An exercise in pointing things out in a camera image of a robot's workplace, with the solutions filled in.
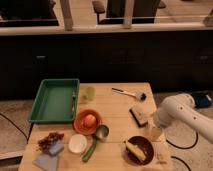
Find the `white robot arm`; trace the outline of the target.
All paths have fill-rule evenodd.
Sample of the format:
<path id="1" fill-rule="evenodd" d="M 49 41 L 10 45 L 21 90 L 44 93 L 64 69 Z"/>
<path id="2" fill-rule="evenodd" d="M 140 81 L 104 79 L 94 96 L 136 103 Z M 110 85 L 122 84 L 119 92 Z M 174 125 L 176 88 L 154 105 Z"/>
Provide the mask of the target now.
<path id="1" fill-rule="evenodd" d="M 213 144 L 213 119 L 195 110 L 195 100 L 188 93 L 168 96 L 153 113 L 153 122 L 166 128 L 174 120 L 182 121 Z"/>

